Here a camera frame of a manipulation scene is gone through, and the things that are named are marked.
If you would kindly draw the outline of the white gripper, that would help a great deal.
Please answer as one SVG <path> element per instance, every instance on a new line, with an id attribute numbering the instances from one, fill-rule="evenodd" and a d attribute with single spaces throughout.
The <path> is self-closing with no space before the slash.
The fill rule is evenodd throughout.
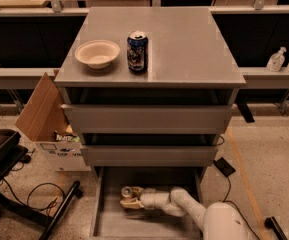
<path id="1" fill-rule="evenodd" d="M 131 187 L 132 199 L 123 199 L 120 204 L 125 209 L 163 209 L 170 204 L 170 196 L 166 191 L 153 188 Z"/>

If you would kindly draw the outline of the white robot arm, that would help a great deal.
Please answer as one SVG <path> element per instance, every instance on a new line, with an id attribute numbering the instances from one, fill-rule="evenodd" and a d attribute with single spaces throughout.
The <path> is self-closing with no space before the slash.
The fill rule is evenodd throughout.
<path id="1" fill-rule="evenodd" d="M 182 187 L 160 191 L 125 186 L 121 196 L 120 204 L 126 209 L 159 209 L 175 217 L 189 215 L 202 231 L 204 240 L 251 240 L 250 230 L 236 208 L 224 202 L 205 207 Z"/>

